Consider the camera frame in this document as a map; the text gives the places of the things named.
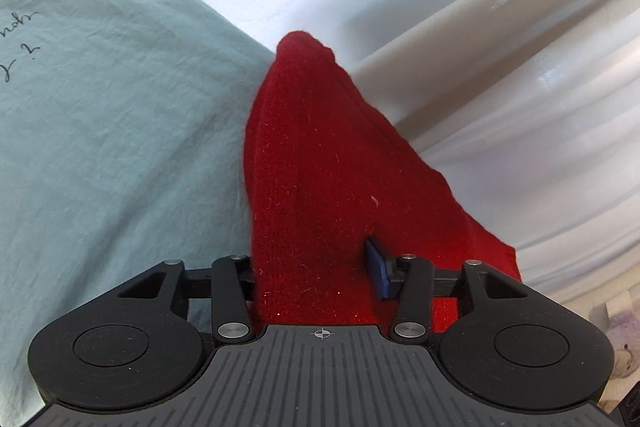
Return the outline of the red knit cardigan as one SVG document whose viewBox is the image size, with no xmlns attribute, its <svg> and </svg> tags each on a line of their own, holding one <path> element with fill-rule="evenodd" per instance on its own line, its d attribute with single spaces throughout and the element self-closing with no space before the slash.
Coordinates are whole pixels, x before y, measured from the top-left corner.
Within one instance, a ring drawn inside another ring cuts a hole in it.
<svg viewBox="0 0 640 427">
<path fill-rule="evenodd" d="M 446 179 L 363 100 L 333 52 L 293 31 L 259 88 L 244 145 L 258 326 L 375 324 L 363 244 L 440 269 L 478 259 L 516 277 L 514 249 L 454 199 Z"/>
</svg>

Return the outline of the light blue mushroom bedsheet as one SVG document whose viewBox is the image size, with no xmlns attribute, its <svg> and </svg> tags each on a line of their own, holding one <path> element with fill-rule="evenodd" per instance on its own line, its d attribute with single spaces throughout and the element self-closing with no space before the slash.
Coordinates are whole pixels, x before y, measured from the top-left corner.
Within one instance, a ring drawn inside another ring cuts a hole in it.
<svg viewBox="0 0 640 427">
<path fill-rule="evenodd" d="M 250 249 L 244 129 L 271 52 L 200 0 L 1 0 L 1 421 L 43 326 L 167 259 Z"/>
</svg>

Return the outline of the purple plush toy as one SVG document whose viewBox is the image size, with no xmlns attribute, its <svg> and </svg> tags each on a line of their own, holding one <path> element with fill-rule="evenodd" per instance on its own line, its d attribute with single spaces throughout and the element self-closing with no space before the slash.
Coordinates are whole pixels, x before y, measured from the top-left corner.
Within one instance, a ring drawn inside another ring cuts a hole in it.
<svg viewBox="0 0 640 427">
<path fill-rule="evenodd" d="M 606 337 L 614 349 L 612 378 L 624 378 L 639 368 L 639 319 L 634 312 L 610 318 Z"/>
</svg>

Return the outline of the white curtain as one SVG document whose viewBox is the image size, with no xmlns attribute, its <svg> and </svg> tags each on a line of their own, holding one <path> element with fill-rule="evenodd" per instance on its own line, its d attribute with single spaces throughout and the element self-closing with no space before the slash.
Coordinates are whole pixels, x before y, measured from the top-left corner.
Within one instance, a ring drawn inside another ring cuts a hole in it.
<svg viewBox="0 0 640 427">
<path fill-rule="evenodd" d="M 265 46 L 304 30 L 570 301 L 639 272 L 639 0 L 202 0 Z"/>
</svg>

